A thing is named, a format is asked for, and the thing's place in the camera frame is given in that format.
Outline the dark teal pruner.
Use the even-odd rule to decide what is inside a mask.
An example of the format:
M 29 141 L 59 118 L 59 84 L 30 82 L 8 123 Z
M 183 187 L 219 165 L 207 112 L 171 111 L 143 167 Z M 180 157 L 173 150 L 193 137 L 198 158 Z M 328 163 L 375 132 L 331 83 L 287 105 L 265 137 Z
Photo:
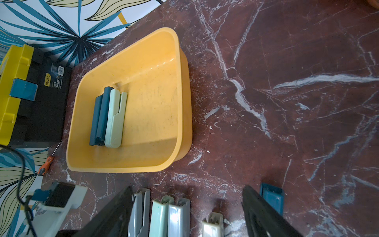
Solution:
M 100 141 L 97 138 L 97 128 L 98 128 L 102 99 L 103 99 L 103 95 L 100 95 L 96 97 L 95 99 L 94 112 L 93 112 L 92 125 L 91 125 L 91 134 L 90 134 L 90 141 L 89 141 L 90 146 L 103 146 L 104 145 L 104 142 Z
M 111 90 L 113 90 L 113 87 L 106 87 L 104 88 L 104 93 L 101 95 L 99 119 L 96 129 L 96 145 L 98 146 L 105 145 Z
M 283 215 L 284 196 L 281 188 L 267 183 L 262 183 L 260 186 L 260 195 L 281 216 Z

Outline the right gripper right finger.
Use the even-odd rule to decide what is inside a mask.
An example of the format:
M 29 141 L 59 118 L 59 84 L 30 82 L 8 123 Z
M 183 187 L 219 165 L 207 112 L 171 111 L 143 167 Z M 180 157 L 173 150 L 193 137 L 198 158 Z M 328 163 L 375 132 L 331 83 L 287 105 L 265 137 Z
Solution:
M 250 237 L 302 236 L 249 185 L 243 188 L 242 207 Z

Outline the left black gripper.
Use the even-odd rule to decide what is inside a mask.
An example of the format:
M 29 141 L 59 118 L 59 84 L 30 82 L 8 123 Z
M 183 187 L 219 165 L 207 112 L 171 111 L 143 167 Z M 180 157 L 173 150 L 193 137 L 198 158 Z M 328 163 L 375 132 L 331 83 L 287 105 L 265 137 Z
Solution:
M 87 187 L 54 181 L 45 190 L 36 189 L 33 192 L 28 192 L 26 204 L 31 210 L 38 207 L 44 211 L 69 211 L 81 206 L 87 191 Z

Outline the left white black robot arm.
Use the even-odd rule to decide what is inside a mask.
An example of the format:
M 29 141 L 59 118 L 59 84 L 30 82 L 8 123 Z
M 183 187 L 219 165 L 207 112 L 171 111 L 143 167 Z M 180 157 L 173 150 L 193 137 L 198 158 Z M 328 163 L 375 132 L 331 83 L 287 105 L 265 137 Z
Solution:
M 38 202 L 38 214 L 34 216 L 31 224 L 22 230 L 21 237 L 54 237 L 60 230 L 68 212 L 78 208 L 87 193 L 88 188 L 70 183 L 55 181 L 47 190 L 37 189 L 31 200 Z

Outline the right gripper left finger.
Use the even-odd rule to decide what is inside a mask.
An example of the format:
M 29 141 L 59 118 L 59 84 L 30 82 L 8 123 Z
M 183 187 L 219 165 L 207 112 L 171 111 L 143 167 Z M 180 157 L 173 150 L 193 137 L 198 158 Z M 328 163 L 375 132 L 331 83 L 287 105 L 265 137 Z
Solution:
M 126 237 L 134 201 L 132 187 L 120 191 L 75 237 Z

